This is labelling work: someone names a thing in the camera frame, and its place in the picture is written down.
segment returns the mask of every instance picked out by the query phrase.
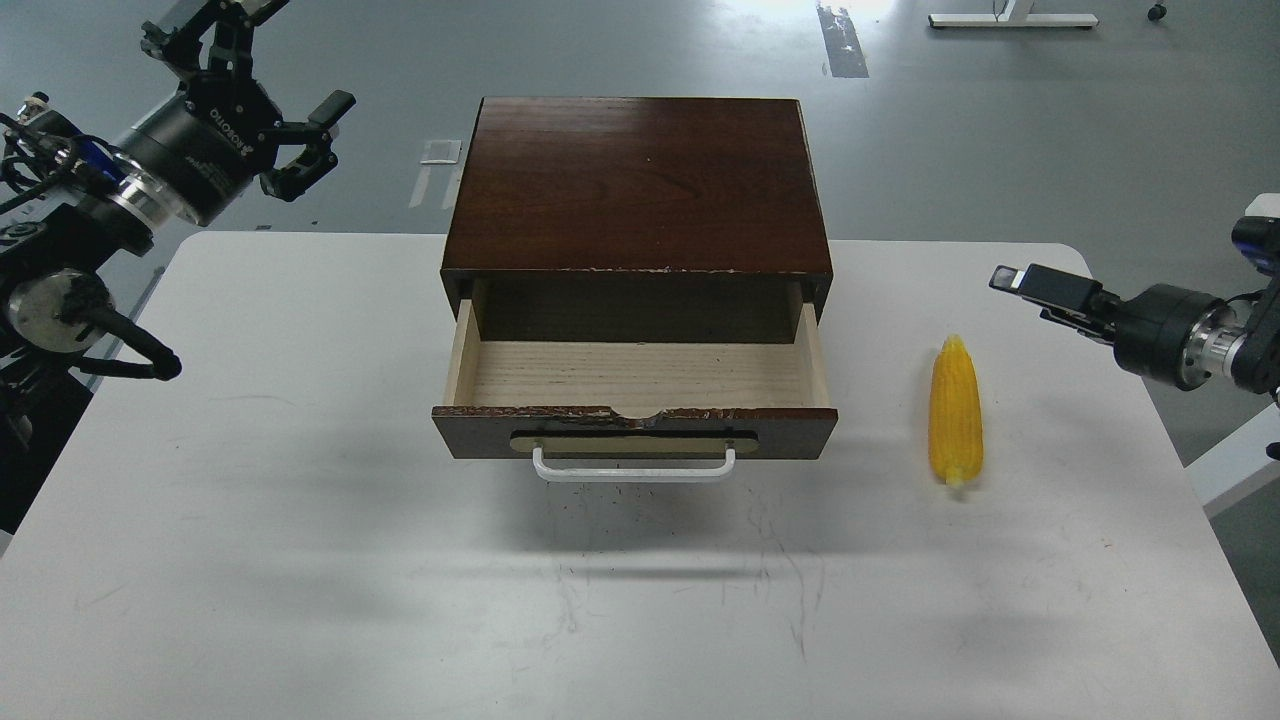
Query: drawer front panel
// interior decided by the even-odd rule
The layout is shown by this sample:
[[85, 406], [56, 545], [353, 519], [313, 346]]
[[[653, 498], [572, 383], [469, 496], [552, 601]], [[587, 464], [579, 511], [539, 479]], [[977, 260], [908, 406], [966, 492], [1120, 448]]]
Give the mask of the drawer front panel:
[[[512, 448], [516, 437], [634, 437], [740, 438], [758, 448], [740, 452], [742, 460], [813, 460], [822, 454], [836, 427], [831, 407], [678, 409], [652, 418], [625, 418], [603, 406], [568, 407], [476, 407], [439, 406], [431, 419], [454, 457], [520, 459], [527, 452]], [[645, 451], [636, 455], [609, 452], [602, 457], [713, 457], [717, 452]], [[593, 457], [575, 454], [573, 457]]]

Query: wooden drawer box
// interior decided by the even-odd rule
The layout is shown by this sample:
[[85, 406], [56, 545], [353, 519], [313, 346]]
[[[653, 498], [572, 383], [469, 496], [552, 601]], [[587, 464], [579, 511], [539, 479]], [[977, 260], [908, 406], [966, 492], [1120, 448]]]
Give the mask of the wooden drawer box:
[[794, 100], [486, 99], [440, 275], [454, 457], [812, 459], [835, 427]]

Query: corn cob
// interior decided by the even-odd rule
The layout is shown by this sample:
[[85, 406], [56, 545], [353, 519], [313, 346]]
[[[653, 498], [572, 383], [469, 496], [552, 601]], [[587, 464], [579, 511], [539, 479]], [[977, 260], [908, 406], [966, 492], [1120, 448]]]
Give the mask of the corn cob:
[[982, 470], [982, 406], [973, 360], [960, 336], [951, 336], [933, 361], [929, 392], [929, 465], [948, 486]]

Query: drawer handle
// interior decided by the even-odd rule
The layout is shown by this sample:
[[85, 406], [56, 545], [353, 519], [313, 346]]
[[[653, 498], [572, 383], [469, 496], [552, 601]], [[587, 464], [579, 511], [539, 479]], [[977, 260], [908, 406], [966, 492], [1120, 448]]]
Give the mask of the drawer handle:
[[716, 468], [550, 468], [543, 462], [543, 443], [534, 445], [534, 470], [549, 482], [700, 483], [733, 473], [737, 452], [724, 443], [724, 464]]

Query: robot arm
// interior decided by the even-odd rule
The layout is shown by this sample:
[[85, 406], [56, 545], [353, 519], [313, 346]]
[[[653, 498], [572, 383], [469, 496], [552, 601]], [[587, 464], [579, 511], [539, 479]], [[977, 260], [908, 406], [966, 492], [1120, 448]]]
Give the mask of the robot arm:
[[[1229, 301], [1167, 284], [1121, 300], [1093, 279], [1042, 265], [998, 266], [989, 284], [1039, 305], [1041, 318], [1111, 346], [1116, 364], [1130, 373], [1184, 391], [1224, 375], [1240, 389], [1276, 398], [1280, 219], [1244, 217], [1231, 242], [1268, 281], [1261, 291]], [[1267, 452], [1280, 459], [1280, 443]]]
[[[0, 465], [23, 452], [26, 413], [70, 368], [157, 379], [180, 372], [172, 350], [114, 310], [97, 275], [109, 258], [143, 255], [174, 215], [207, 225], [255, 177], [292, 201], [337, 165], [335, 123], [355, 97], [334, 91], [305, 122], [284, 122], [252, 78], [253, 31], [287, 3], [182, 0], [143, 24], [142, 50], [173, 70], [178, 90], [115, 145], [81, 132], [42, 94], [14, 118], [0, 114], [0, 179], [15, 192], [0, 217], [37, 199], [58, 202], [38, 222], [0, 225]], [[302, 151], [276, 168], [288, 145]], [[84, 357], [104, 333], [150, 364]]]

